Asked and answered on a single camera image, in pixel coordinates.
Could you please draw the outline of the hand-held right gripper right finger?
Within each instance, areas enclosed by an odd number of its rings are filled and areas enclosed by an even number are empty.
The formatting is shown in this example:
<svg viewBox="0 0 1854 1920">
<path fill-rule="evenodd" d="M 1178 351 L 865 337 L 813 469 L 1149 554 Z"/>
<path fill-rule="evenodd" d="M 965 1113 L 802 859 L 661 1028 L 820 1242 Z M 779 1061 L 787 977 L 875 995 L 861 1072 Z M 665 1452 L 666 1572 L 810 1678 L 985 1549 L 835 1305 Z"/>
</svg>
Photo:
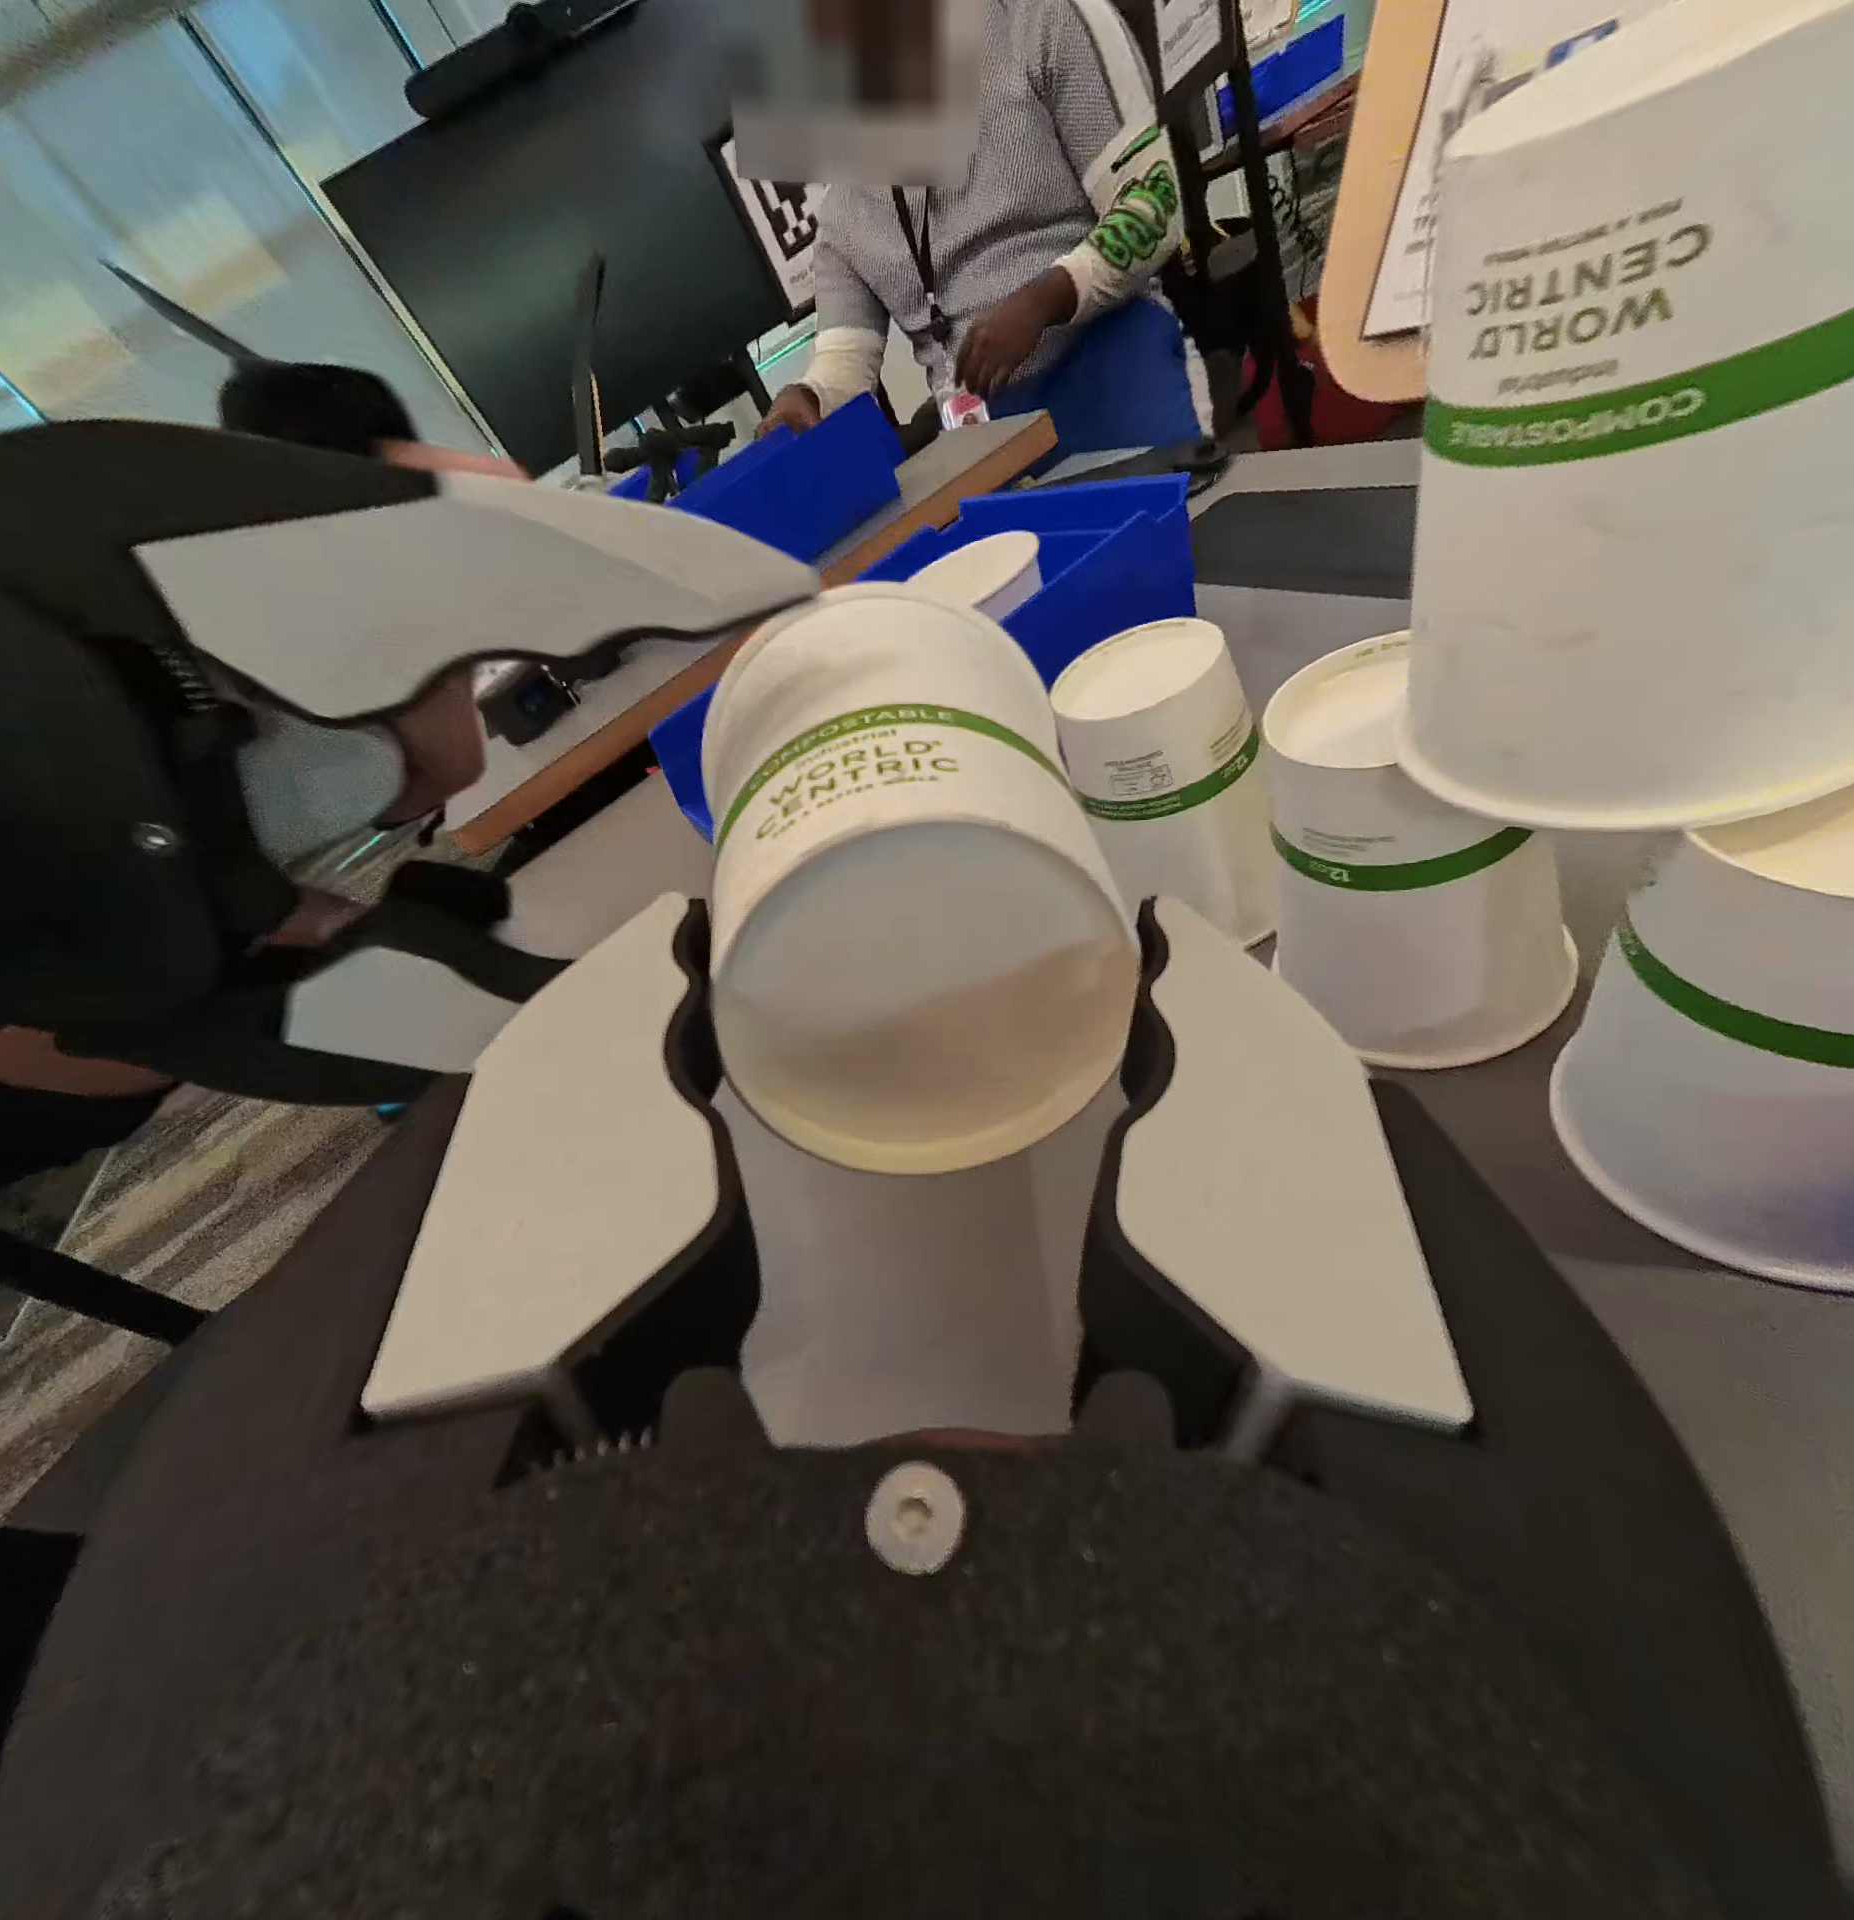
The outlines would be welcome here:
<svg viewBox="0 0 1854 1920">
<path fill-rule="evenodd" d="M 1125 1099 L 1085 1230 L 1077 1413 L 1152 1380 L 1181 1451 L 1324 1409 L 1439 1438 L 1475 1405 L 1359 1057 L 1247 948 L 1139 911 Z"/>
</svg>

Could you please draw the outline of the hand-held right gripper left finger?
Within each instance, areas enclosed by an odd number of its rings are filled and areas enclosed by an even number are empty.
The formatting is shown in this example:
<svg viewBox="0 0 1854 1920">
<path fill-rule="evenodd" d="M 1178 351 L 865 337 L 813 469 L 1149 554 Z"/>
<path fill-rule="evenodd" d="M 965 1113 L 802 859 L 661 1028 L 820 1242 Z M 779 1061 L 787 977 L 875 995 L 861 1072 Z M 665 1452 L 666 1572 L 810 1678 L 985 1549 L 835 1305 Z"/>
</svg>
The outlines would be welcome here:
<svg viewBox="0 0 1854 1920">
<path fill-rule="evenodd" d="M 659 1441 L 740 1375 L 758 1239 L 710 1016 L 710 915 L 661 897 L 486 1047 L 363 1387 L 373 1428 L 514 1410 L 566 1452 Z"/>
</svg>

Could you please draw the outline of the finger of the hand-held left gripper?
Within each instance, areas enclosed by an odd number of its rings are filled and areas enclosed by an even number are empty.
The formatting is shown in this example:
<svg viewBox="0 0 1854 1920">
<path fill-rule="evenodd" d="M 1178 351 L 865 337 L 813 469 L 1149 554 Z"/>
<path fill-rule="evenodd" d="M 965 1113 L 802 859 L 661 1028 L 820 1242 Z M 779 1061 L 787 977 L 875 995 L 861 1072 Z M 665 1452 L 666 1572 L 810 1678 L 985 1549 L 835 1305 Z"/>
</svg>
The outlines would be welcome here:
<svg viewBox="0 0 1854 1920">
<path fill-rule="evenodd" d="M 383 897 L 301 948 L 283 1043 L 380 1068 L 462 1072 L 568 961 L 510 939 L 509 880 L 406 863 Z"/>
<path fill-rule="evenodd" d="M 477 472 L 136 472 L 132 575 L 171 694 L 132 844 L 277 867 L 474 787 L 489 662 L 713 640 L 821 588 L 717 524 Z"/>
</svg>

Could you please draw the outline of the white paper cup green band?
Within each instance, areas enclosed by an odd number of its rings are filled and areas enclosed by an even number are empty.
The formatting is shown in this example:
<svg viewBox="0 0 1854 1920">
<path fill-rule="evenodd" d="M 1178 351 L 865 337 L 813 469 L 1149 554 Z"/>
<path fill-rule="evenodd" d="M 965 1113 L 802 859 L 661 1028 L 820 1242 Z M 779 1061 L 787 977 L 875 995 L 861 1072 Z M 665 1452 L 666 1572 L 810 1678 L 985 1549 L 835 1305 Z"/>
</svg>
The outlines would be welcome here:
<svg viewBox="0 0 1854 1920">
<path fill-rule="evenodd" d="M 1409 665 L 1378 635 L 1267 705 L 1277 972 L 1366 1064 L 1465 1068 L 1560 1019 L 1580 961 L 1555 845 L 1405 772 Z"/>
<path fill-rule="evenodd" d="M 1854 3 L 1665 4 L 1439 174 L 1405 770 L 1667 830 L 1854 783 Z"/>
<path fill-rule="evenodd" d="M 1651 1235 L 1854 1293 L 1854 787 L 1651 862 L 1549 1117 L 1582 1179 Z"/>
<path fill-rule="evenodd" d="M 1051 688 L 1066 776 L 1131 908 L 1170 897 L 1252 950 L 1277 933 L 1257 714 L 1220 628 L 1120 631 Z"/>
<path fill-rule="evenodd" d="M 963 541 L 910 575 L 910 584 L 1006 622 L 1045 588 L 1040 538 L 1032 531 L 1006 531 Z"/>
<path fill-rule="evenodd" d="M 847 1171 L 950 1175 L 1106 1087 L 1138 911 L 996 620 L 912 586 L 827 589 L 731 660 L 699 766 L 713 1032 L 763 1125 Z"/>
</svg>

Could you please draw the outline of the blue plastic bin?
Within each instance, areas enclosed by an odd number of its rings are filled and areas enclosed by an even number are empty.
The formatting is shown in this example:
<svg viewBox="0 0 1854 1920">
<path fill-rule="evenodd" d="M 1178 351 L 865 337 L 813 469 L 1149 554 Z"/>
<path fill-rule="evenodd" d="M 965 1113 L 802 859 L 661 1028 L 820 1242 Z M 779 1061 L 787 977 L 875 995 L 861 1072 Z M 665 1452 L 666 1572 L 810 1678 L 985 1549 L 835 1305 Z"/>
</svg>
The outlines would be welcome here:
<svg viewBox="0 0 1854 1920">
<path fill-rule="evenodd" d="M 1294 30 L 1249 57 L 1263 127 L 1346 77 L 1346 4 L 1301 4 Z"/>
<path fill-rule="evenodd" d="M 948 528 L 926 531 L 875 563 L 865 586 L 901 586 L 979 541 L 1037 538 L 1040 589 L 1000 624 L 1045 685 L 1106 639 L 1157 620 L 1194 616 L 1194 554 L 1185 472 L 1120 474 L 963 503 Z"/>
<path fill-rule="evenodd" d="M 731 421 L 699 421 L 675 438 L 652 433 L 612 449 L 579 429 L 581 472 L 608 478 L 612 497 L 665 506 L 816 565 L 899 501 L 902 449 L 880 401 L 859 395 L 816 427 L 736 443 Z"/>
</svg>

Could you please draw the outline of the black display board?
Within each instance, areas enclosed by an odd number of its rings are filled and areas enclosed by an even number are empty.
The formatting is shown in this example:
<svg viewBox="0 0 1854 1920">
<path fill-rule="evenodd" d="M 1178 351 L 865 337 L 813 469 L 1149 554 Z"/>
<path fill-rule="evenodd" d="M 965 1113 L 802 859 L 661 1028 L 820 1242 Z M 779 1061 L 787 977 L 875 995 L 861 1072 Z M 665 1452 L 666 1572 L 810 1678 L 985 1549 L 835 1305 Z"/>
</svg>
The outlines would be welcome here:
<svg viewBox="0 0 1854 1920">
<path fill-rule="evenodd" d="M 789 319 L 719 162 L 717 4 L 631 4 L 328 176 L 342 227 L 499 446 L 532 474 L 579 453 L 581 293 L 621 429 Z"/>
</svg>

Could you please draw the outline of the wooden table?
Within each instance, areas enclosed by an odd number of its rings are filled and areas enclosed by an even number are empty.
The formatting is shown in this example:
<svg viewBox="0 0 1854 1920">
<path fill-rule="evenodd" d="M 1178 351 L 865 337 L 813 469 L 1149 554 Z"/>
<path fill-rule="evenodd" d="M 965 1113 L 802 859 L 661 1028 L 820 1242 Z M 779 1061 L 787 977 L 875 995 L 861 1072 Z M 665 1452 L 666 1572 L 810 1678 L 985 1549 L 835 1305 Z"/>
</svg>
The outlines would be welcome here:
<svg viewBox="0 0 1854 1920">
<path fill-rule="evenodd" d="M 968 427 L 907 458 L 899 497 L 820 561 L 824 588 L 847 588 L 970 501 L 1012 488 L 1057 446 L 1045 413 Z M 748 640 L 646 640 L 581 692 L 579 705 L 528 746 L 492 742 L 482 782 L 457 797 L 440 845 L 459 856 L 528 866 L 652 780 L 652 734 L 710 692 Z"/>
</svg>

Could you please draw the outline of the white instruction sheet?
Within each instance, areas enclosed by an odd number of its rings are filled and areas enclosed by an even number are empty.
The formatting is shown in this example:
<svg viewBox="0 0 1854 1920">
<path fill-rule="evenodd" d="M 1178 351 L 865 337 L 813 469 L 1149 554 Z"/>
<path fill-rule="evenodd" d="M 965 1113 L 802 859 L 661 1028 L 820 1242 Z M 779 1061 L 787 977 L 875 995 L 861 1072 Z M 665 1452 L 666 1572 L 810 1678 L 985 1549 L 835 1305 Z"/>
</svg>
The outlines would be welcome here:
<svg viewBox="0 0 1854 1920">
<path fill-rule="evenodd" d="M 1419 331 L 1426 319 L 1430 255 L 1438 218 L 1439 164 L 1452 136 L 1476 112 L 1471 100 L 1483 68 L 1493 68 L 1493 4 L 1445 3 L 1438 47 L 1416 111 L 1362 337 L 1384 340 Z"/>
</svg>

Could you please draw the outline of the wooden sign board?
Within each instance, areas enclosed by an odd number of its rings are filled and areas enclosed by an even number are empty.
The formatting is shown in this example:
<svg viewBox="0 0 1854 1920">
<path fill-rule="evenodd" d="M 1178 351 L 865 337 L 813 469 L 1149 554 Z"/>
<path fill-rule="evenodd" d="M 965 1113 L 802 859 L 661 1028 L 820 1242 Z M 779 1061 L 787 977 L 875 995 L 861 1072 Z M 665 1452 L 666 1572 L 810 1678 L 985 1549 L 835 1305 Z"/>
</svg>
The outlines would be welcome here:
<svg viewBox="0 0 1854 1920">
<path fill-rule="evenodd" d="M 1369 305 L 1395 221 L 1419 112 L 1433 80 L 1445 3 L 1378 3 L 1354 95 L 1346 162 L 1324 253 L 1317 331 L 1336 385 L 1364 401 L 1426 398 L 1417 329 L 1364 337 Z"/>
</svg>

